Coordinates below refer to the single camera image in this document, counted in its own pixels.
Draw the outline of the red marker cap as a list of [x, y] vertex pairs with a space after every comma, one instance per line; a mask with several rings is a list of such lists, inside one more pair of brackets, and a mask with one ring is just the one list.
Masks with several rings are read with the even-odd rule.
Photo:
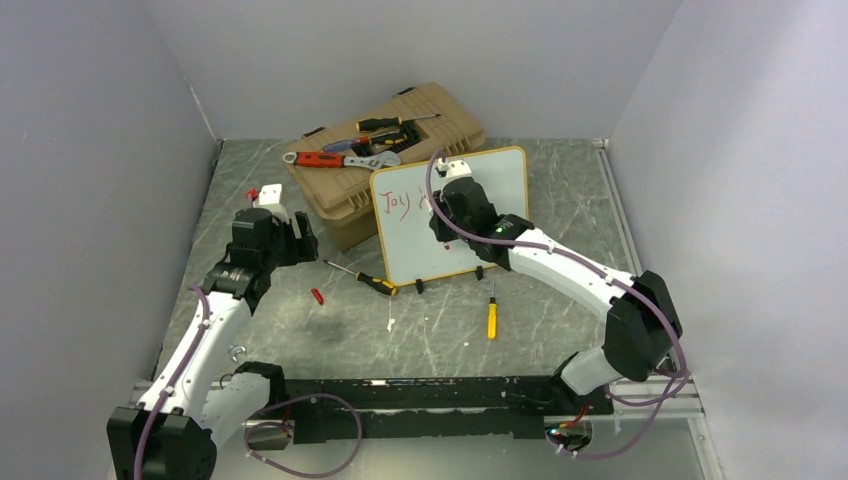
[[311, 293], [319, 305], [323, 305], [325, 303], [322, 293], [317, 288], [312, 288]]

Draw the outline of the yellow-framed whiteboard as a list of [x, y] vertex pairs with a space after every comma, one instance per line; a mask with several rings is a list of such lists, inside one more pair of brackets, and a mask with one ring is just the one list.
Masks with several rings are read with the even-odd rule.
[[[454, 185], [441, 195], [439, 191], [447, 186], [448, 180], [432, 171], [434, 199], [444, 202], [442, 211], [455, 224], [477, 235], [489, 236], [501, 215], [529, 218], [527, 157], [522, 148], [503, 147], [450, 160], [466, 164], [472, 179], [480, 185], [467, 195], [475, 200], [484, 195], [485, 202], [492, 205], [473, 213], [465, 202], [452, 198], [458, 190]], [[437, 239], [430, 226], [434, 214], [426, 194], [426, 170], [427, 164], [420, 162], [382, 169], [370, 178], [386, 273], [389, 281], [399, 286], [489, 266], [465, 241], [454, 239], [445, 243]]]

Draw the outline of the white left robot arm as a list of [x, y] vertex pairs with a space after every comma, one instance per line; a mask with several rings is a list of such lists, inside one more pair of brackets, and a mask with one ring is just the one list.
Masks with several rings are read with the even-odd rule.
[[318, 240], [308, 215], [281, 207], [236, 213], [224, 256], [192, 289], [198, 307], [171, 359], [132, 407], [107, 422], [120, 479], [208, 479], [218, 450], [253, 413], [279, 417], [287, 406], [281, 367], [261, 363], [215, 390], [218, 354], [255, 313], [279, 267], [312, 262]]

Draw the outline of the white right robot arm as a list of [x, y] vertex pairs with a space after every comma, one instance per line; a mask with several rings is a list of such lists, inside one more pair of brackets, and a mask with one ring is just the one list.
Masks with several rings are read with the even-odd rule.
[[541, 281], [594, 312], [605, 326], [601, 344], [571, 355], [551, 388], [557, 411], [574, 415], [590, 393], [620, 379], [643, 382], [682, 334], [667, 286], [646, 271], [631, 275], [557, 243], [520, 216], [500, 214], [470, 177], [431, 195], [430, 227], [440, 242], [461, 240], [485, 263]]

